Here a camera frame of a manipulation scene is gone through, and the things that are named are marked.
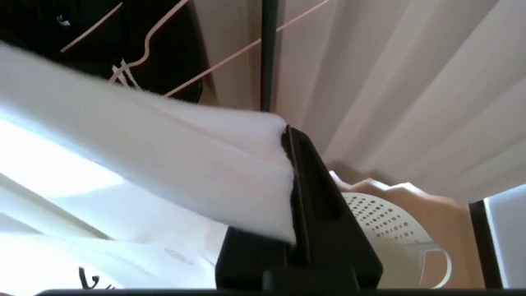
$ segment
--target brown floor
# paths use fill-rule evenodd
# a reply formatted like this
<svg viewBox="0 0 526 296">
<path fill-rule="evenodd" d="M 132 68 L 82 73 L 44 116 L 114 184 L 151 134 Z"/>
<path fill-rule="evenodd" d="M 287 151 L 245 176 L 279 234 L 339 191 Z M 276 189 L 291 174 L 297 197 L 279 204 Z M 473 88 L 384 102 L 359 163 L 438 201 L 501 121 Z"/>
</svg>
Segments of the brown floor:
<svg viewBox="0 0 526 296">
<path fill-rule="evenodd" d="M 445 288 L 484 289 L 482 268 L 468 205 L 448 197 L 431 196 L 412 186 L 387 187 L 372 179 L 356 183 L 353 192 L 381 197 L 406 210 L 451 257 L 453 271 Z M 445 274 L 440 253 L 426 257 L 423 284 L 433 286 Z"/>
</svg>

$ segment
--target white plastic basket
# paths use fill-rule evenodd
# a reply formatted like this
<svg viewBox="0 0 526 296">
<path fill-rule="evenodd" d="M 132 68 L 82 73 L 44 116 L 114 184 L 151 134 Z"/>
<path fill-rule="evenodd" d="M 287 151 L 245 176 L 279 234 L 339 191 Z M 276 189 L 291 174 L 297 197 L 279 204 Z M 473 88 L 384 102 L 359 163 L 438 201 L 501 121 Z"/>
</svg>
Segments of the white plastic basket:
<svg viewBox="0 0 526 296">
<path fill-rule="evenodd" d="M 447 267 L 440 288 L 451 277 L 449 254 L 437 245 L 426 230 L 399 206 L 363 193 L 342 193 L 363 232 L 384 266 L 378 288 L 426 288 L 422 276 L 426 253 L 444 253 Z"/>
</svg>

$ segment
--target sunlight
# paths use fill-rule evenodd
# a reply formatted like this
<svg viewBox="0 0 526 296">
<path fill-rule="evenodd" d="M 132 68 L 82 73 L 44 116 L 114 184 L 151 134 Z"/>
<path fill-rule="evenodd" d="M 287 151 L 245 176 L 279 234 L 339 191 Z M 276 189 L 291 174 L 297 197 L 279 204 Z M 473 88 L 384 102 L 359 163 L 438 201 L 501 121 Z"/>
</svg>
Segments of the sunlight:
<svg viewBox="0 0 526 296">
<path fill-rule="evenodd" d="M 81 156 L 0 119 L 0 173 L 42 197 L 69 197 L 122 183 Z"/>
</svg>

